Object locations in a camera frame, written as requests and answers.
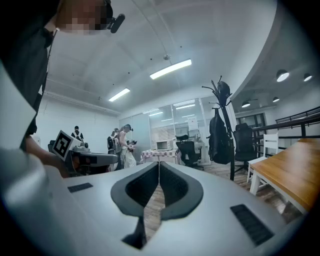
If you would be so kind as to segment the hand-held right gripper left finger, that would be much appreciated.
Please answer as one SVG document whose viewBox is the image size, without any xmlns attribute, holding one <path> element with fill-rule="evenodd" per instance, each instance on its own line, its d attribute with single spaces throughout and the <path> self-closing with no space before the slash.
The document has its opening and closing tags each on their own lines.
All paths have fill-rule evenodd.
<svg viewBox="0 0 320 256">
<path fill-rule="evenodd" d="M 158 165 L 104 174 L 53 175 L 59 231 L 56 256 L 139 256 L 146 244 L 144 208 L 158 185 Z"/>
</svg>

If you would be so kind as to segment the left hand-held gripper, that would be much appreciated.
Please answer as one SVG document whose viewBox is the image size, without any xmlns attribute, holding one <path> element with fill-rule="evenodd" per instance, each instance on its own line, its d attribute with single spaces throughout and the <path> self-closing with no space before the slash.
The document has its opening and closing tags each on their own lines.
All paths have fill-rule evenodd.
<svg viewBox="0 0 320 256">
<path fill-rule="evenodd" d="M 51 147 L 51 152 L 65 163 L 69 173 L 76 173 L 73 164 L 73 153 L 88 153 L 87 157 L 91 166 L 109 166 L 118 162 L 116 154 L 90 153 L 91 151 L 87 142 L 82 142 L 62 130 L 58 133 Z"/>
</svg>

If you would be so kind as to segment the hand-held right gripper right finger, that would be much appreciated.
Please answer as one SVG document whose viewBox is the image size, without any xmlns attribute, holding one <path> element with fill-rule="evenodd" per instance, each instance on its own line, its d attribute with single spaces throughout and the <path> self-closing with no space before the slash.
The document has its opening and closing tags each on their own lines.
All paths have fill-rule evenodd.
<svg viewBox="0 0 320 256">
<path fill-rule="evenodd" d="M 272 256 L 299 227 L 231 180 L 173 163 L 159 169 L 165 207 L 150 256 Z"/>
</svg>

